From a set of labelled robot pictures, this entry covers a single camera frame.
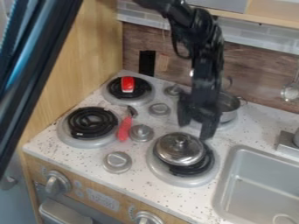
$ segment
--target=black coil burner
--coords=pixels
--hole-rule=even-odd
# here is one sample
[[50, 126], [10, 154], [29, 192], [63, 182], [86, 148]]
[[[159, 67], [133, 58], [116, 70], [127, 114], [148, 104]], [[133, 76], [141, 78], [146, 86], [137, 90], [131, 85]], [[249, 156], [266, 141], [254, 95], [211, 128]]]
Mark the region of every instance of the black coil burner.
[[198, 163], [193, 164], [193, 165], [188, 165], [188, 166], [178, 166], [178, 165], [173, 165], [173, 164], [167, 164], [163, 160], [161, 160], [159, 157], [158, 158], [164, 164], [167, 164], [169, 166], [170, 172], [174, 176], [190, 177], [190, 176], [194, 176], [194, 175], [203, 174], [203, 173], [209, 171], [214, 166], [215, 157], [214, 157], [212, 150], [210, 150], [207, 145], [205, 145], [205, 149], [206, 149], [205, 157]]
[[67, 117], [73, 138], [93, 139], [104, 137], [118, 125], [117, 117], [104, 108], [79, 108]]
[[151, 92], [150, 84], [143, 79], [135, 78], [135, 89], [133, 93], [122, 92], [122, 78], [116, 78], [108, 84], [108, 91], [117, 99], [136, 99], [142, 97], [147, 92]]

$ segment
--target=small pot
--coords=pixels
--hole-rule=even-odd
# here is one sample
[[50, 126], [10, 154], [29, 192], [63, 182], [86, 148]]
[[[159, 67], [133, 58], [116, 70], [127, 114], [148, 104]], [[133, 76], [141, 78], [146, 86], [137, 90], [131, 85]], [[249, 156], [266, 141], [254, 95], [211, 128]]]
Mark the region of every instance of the small pot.
[[220, 123], [228, 123], [238, 115], [238, 109], [241, 106], [240, 97], [227, 92], [220, 92], [218, 106], [222, 112]]

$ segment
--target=oven knob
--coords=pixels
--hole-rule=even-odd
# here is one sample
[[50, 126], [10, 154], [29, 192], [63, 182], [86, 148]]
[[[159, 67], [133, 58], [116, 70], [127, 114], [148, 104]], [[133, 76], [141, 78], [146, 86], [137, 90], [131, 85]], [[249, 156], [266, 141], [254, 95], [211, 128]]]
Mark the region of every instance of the oven knob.
[[155, 214], [146, 211], [140, 211], [136, 214], [135, 223], [136, 224], [164, 224], [164, 222]]
[[69, 193], [72, 190], [71, 182], [58, 171], [49, 171], [45, 191], [52, 196]]

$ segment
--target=black robotic claw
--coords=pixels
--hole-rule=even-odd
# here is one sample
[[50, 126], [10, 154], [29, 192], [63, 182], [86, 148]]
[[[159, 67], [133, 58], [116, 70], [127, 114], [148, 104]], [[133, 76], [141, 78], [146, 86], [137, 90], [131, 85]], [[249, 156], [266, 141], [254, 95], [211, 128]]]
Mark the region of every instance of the black robotic claw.
[[[185, 126], [194, 119], [203, 124], [202, 140], [213, 137], [221, 116], [217, 104], [224, 66], [224, 39], [219, 25], [207, 10], [192, 9], [184, 0], [134, 1], [169, 19], [174, 51], [192, 60], [192, 91], [182, 93], [178, 102], [179, 125]], [[178, 43], [185, 46], [188, 55], [178, 51]]]

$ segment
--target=oven door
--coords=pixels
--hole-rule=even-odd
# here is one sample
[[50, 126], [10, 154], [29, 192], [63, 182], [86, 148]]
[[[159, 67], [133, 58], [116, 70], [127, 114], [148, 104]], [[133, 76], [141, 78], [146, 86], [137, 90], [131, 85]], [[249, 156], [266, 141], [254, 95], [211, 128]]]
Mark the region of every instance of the oven door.
[[113, 217], [65, 195], [50, 197], [45, 187], [36, 184], [39, 213], [45, 224], [122, 224]]

